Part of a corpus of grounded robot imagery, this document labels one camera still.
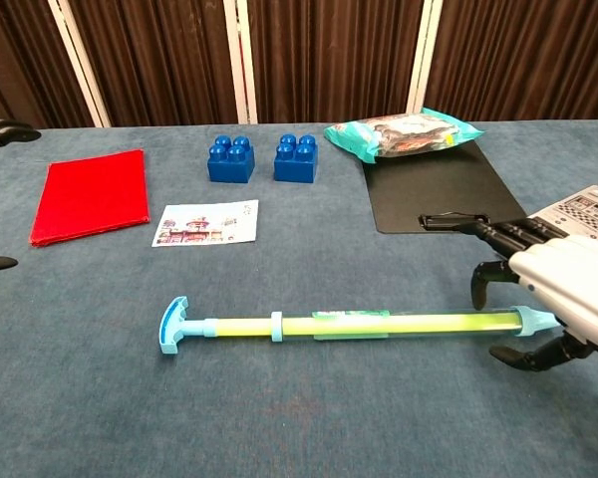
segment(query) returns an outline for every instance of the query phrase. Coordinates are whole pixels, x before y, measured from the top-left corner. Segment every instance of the blue lego brick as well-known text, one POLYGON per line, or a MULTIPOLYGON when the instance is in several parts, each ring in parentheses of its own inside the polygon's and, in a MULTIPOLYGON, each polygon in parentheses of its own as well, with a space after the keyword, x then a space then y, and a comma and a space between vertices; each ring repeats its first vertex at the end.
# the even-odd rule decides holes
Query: blue lego brick
POLYGON ((275 157, 275 180, 315 182, 319 148, 315 137, 301 136, 299 144, 294 134, 281 136, 275 157))
POLYGON ((245 136, 230 144, 228 136, 218 136, 208 151, 208 175, 213 182, 247 183, 255 168, 255 148, 245 136))

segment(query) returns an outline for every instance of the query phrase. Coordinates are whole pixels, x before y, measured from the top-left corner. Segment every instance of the clipboard clip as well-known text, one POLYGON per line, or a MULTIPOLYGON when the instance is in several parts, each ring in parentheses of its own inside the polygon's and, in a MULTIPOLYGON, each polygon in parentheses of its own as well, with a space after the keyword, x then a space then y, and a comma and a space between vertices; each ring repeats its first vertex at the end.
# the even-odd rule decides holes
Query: clipboard clip
POLYGON ((454 231, 457 226, 472 222, 489 224, 489 216, 487 214, 466 214, 464 212, 421 214, 419 216, 419 224, 426 231, 454 231))

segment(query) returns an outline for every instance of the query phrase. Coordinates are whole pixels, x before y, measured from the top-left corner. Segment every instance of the table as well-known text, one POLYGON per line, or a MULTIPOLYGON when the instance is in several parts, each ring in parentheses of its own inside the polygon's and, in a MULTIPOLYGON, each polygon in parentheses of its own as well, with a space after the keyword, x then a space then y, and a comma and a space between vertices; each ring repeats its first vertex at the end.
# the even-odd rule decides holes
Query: table
MULTIPOLYGON (((598 121, 476 123, 527 212, 598 183, 598 121)), ((45 130, 0 148, 0 476, 598 478, 598 357, 519 372, 489 345, 529 339, 190 340, 164 357, 157 326, 272 311, 466 309, 489 248, 460 235, 376 231, 360 164, 324 124, 45 130), (283 132, 313 133, 313 185, 272 180, 283 132), (220 133, 246 134, 247 185, 207 180, 220 133), (47 164, 146 153, 151 224, 36 249, 47 164), (259 199, 255 243, 158 248, 167 204, 259 199)), ((494 285, 491 307, 536 306, 494 285)))

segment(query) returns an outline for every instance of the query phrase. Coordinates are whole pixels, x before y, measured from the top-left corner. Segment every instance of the white robot part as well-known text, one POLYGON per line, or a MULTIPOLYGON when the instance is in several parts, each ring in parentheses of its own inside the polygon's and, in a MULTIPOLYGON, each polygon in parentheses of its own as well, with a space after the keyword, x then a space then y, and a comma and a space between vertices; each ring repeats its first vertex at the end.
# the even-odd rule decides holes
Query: white robot part
POLYGON ((519 284, 547 306, 581 342, 598 346, 598 241, 568 236, 515 253, 519 284))

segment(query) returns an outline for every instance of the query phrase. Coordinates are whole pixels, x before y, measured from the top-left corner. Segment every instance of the curtain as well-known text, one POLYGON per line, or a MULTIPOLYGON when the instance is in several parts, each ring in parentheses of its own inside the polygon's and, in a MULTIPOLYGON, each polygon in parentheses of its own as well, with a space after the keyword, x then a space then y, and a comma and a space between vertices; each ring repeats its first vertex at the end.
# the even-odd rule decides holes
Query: curtain
POLYGON ((463 120, 598 119, 598 0, 445 0, 425 105, 463 120))
POLYGON ((72 0, 112 125, 237 122, 221 0, 72 0))
POLYGON ((406 109, 423 0, 248 0, 259 122, 406 109))
POLYGON ((0 0, 0 118, 93 126, 47 0, 0 0))

